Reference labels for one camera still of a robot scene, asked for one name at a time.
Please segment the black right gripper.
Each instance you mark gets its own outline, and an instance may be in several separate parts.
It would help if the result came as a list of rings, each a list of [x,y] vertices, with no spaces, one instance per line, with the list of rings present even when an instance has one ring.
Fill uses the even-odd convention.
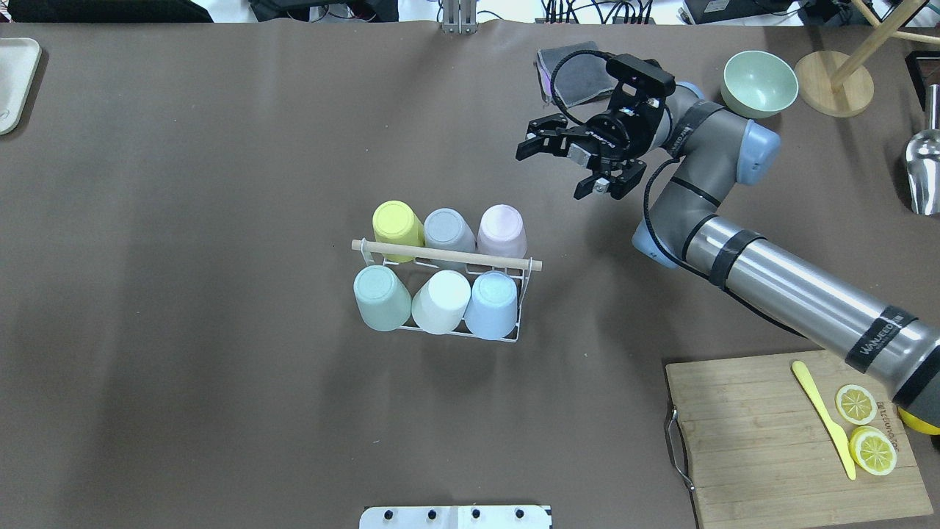
[[[592,171],[576,185],[575,200],[591,193],[608,193],[614,200],[621,200],[639,184],[646,171],[647,164],[635,158],[660,146],[670,127],[667,100],[649,97],[641,88],[618,81],[607,110],[588,118],[584,124],[568,127],[564,116],[531,120],[526,140],[516,147],[515,159],[523,161],[539,153],[567,157]],[[601,155],[614,159],[595,158]]]

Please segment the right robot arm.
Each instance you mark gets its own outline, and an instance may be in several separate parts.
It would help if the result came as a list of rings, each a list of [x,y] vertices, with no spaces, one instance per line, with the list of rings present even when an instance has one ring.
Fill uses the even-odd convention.
[[[938,328],[782,250],[717,213],[736,184],[775,160],[779,135],[706,100],[693,84],[618,93],[583,125],[562,114],[531,120],[516,158],[545,153],[590,171],[575,187],[622,198],[639,184],[642,157],[664,148],[677,170],[646,202],[632,244],[665,267],[683,267],[732,298],[840,355],[889,389],[894,404],[938,422]]]

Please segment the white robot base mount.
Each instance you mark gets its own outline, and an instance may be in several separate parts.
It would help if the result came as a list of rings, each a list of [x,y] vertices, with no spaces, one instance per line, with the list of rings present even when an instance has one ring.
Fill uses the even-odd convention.
[[[421,505],[366,508],[359,528],[553,528],[550,506]]]

